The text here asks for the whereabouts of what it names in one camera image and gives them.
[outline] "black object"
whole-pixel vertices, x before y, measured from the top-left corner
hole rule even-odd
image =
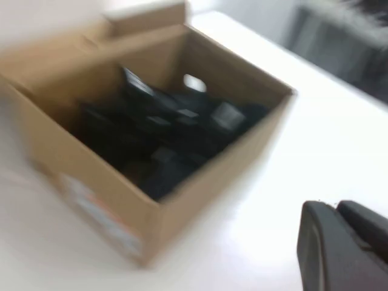
[[[343,1],[354,3],[365,14],[373,16],[379,22],[380,26],[385,27],[388,25],[388,0]]]
[[[79,103],[72,133],[120,172],[133,161],[151,164],[137,183],[157,201],[268,114],[258,104],[237,106],[192,89],[166,94],[126,68],[122,76],[112,96]]]
[[[388,290],[388,220],[352,201],[305,202],[298,238],[303,288]]]
[[[157,155],[159,157],[155,157],[155,159],[158,159],[155,171],[139,183],[139,188],[155,201],[160,201],[178,184],[197,171],[199,165],[165,148],[160,148]]]

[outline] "box handle hole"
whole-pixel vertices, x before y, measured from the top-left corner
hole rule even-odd
[[[193,77],[192,75],[184,75],[183,77],[183,83],[187,88],[197,90],[199,92],[206,92],[206,84],[204,81]]]

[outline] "box flap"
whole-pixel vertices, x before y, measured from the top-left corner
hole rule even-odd
[[[186,26],[173,25],[151,32],[138,33],[122,41],[109,44],[104,49],[89,52],[86,57],[78,55],[61,62],[47,64],[43,67],[30,67],[10,75],[7,80],[19,89],[35,92],[45,84],[65,78],[69,74],[76,74],[91,66],[98,66],[109,61],[115,62],[118,58],[125,56],[131,51],[142,50],[166,40],[183,36],[187,32]]]
[[[18,45],[0,55],[0,75],[16,80],[19,74],[33,68],[42,68],[95,50],[88,39],[105,38],[111,34],[111,23],[101,18],[86,27],[55,33],[43,39]]]
[[[129,2],[113,6],[104,13],[115,28],[114,37],[127,36],[186,22],[185,0],[146,0],[134,5]]]

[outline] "open cardboard box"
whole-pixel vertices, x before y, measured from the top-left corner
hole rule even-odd
[[[130,9],[112,9],[101,19],[46,38],[28,42],[3,51],[0,55],[0,77],[20,84],[24,75],[36,71],[77,63],[79,58],[106,46],[122,46],[129,36],[175,24],[184,24],[184,0],[155,1]]]
[[[118,88],[119,65],[167,92],[184,91],[184,75],[192,75],[210,96],[259,102],[272,112],[157,203],[67,131],[79,115],[79,100],[94,101]],[[77,65],[23,80],[11,90],[31,160],[78,213],[142,264],[262,155],[292,98],[286,85],[185,25],[134,36]]]

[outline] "white surface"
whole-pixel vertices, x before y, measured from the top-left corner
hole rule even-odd
[[[385,107],[224,15],[193,23],[299,91],[268,162],[252,167],[142,270],[28,168],[2,114],[0,290],[301,291],[296,239],[305,200],[355,199],[388,215]]]

